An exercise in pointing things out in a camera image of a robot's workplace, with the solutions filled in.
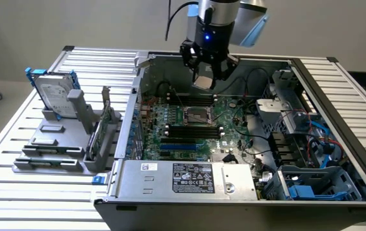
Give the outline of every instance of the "capacitor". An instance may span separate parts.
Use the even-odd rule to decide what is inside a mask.
[[[230,107],[231,109],[234,109],[235,106],[236,106],[236,105],[235,105],[235,102],[230,102],[230,103],[228,103],[228,107]]]
[[[247,142],[247,148],[251,148],[252,144],[254,144],[254,141],[252,141],[252,139],[250,139],[250,141]]]
[[[236,148],[238,148],[239,150],[242,150],[242,146],[243,146],[242,140],[239,140],[239,141],[236,142]]]
[[[240,122],[239,118],[234,118],[234,119],[232,119],[232,122],[234,122],[234,125],[238,126],[238,125],[239,125],[239,122]]]

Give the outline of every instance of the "green circuit board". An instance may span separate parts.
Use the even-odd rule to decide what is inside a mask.
[[[234,120],[239,121],[236,128],[240,132],[248,134],[247,127],[242,126],[243,110],[238,110],[235,99],[219,98],[209,106],[177,106],[168,105],[163,98],[144,98],[143,111],[144,118],[144,153],[145,160],[189,160],[189,161],[220,161],[230,153],[238,156],[240,161],[242,151],[238,149],[238,141],[242,145],[248,141],[248,137],[242,136],[234,130]],[[189,127],[222,127],[224,135],[219,139],[196,139],[196,150],[168,150],[168,155],[161,155],[163,150],[161,138],[167,138],[164,134],[165,127],[189,126]]]

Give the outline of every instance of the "sticker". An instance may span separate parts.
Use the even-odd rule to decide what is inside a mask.
[[[42,98],[49,103],[49,107],[61,117],[76,118],[72,102],[66,100],[66,90],[64,87],[52,84],[41,84]]]
[[[140,170],[141,171],[157,171],[157,163],[143,163]]]
[[[172,190],[175,193],[215,193],[211,164],[172,164]]]

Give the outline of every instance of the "metal bracket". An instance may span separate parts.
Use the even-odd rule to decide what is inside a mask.
[[[149,66],[149,60],[153,58],[153,57],[148,57],[148,52],[147,51],[139,51],[136,56],[135,56],[135,59],[133,59],[133,66],[136,69],[139,68],[144,68],[144,67],[148,67]]]

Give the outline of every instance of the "motherboard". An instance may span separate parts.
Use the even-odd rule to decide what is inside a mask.
[[[169,96],[143,99],[144,154],[147,160],[247,163],[243,149],[252,146],[242,99]]]

